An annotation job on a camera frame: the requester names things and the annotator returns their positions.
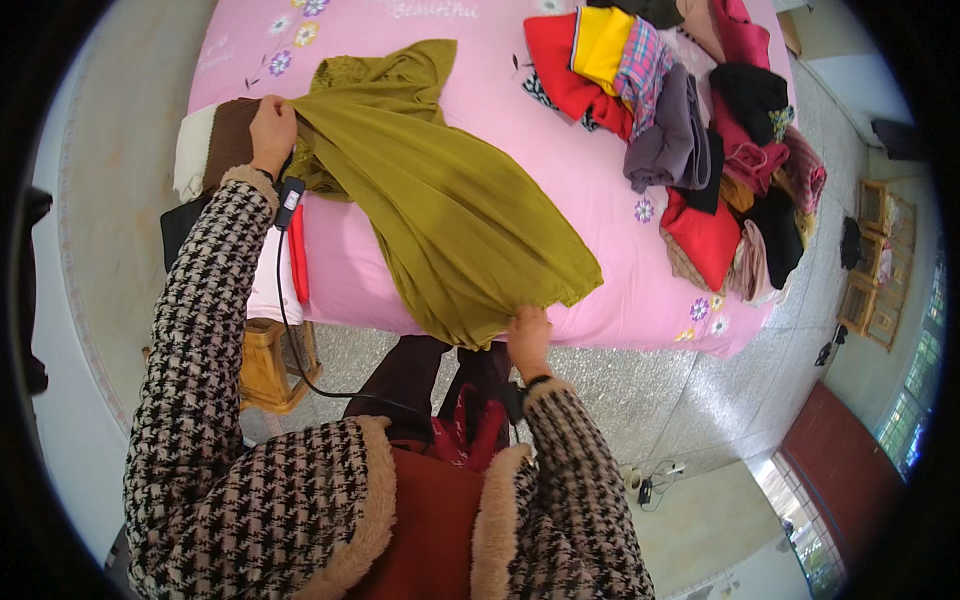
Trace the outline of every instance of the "red wall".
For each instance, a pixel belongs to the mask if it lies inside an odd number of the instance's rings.
[[[865,557],[904,490],[883,448],[821,382],[780,452],[801,477],[848,570]]]

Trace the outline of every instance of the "hand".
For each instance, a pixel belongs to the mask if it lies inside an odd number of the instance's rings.
[[[520,306],[507,329],[507,351],[520,371],[524,383],[541,375],[553,376],[546,364],[546,349],[553,334],[553,324],[546,312],[536,306]]]
[[[273,94],[264,96],[250,123],[253,160],[250,166],[263,169],[276,181],[283,162],[297,142],[297,116],[294,108]]]

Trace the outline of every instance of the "houndstooth coat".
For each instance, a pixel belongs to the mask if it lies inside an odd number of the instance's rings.
[[[130,581],[147,598],[340,598],[390,542],[396,474],[384,417],[343,419],[244,453],[247,297],[276,192],[235,167],[156,303],[124,477]],[[519,444],[485,474],[472,598],[654,597],[616,464],[573,388],[541,383]]]

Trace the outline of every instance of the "flower print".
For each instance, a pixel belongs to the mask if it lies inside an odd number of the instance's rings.
[[[710,324],[710,335],[723,335],[730,329],[730,319],[727,315],[719,315],[713,323]]]
[[[317,16],[324,11],[330,0],[306,0],[306,6],[303,7],[303,16]]]
[[[641,223],[650,223],[650,220],[654,218],[653,205],[644,198],[634,206],[634,216]]]
[[[674,342],[690,342],[696,336],[696,332],[693,330],[693,327],[688,327],[680,332],[680,335],[673,339]]]
[[[690,318],[694,321],[701,321],[707,315],[708,308],[707,299],[698,298],[697,301],[693,302],[693,306],[690,306]]]
[[[317,25],[317,21],[307,21],[300,26],[300,30],[297,31],[297,35],[294,36],[294,45],[298,48],[303,46],[308,46],[313,43],[313,38],[317,36],[317,31],[320,29],[320,26]]]
[[[279,77],[283,75],[283,71],[286,71],[288,66],[290,66],[290,51],[284,50],[283,52],[277,52],[274,57],[270,59],[270,74],[274,77]]]
[[[274,22],[270,24],[270,27],[267,28],[267,33],[271,36],[279,36],[283,32],[287,31],[287,28],[290,27],[290,17],[286,14],[274,19]]]

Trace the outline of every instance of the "dark pants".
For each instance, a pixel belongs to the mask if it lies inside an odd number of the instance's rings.
[[[387,428],[388,439],[416,440],[430,444],[433,441],[430,394],[437,380],[441,356],[451,348],[453,346],[450,344],[427,335],[405,335],[387,353],[380,366],[360,389],[361,392],[407,406],[416,414],[373,398],[355,397],[347,405],[344,417],[383,415],[392,422]],[[450,389],[446,391],[444,404],[437,416],[453,421],[453,409],[457,405],[460,390],[464,384],[472,385],[476,389],[476,393],[472,395],[474,401],[468,401],[465,406],[467,441],[472,443],[487,401],[503,401],[503,388],[510,376],[510,356],[507,354],[506,344],[493,342],[488,351],[473,352],[457,348],[457,361],[460,369],[453,377]],[[500,429],[498,441],[502,442],[502,445],[508,443],[508,425],[504,420]]]

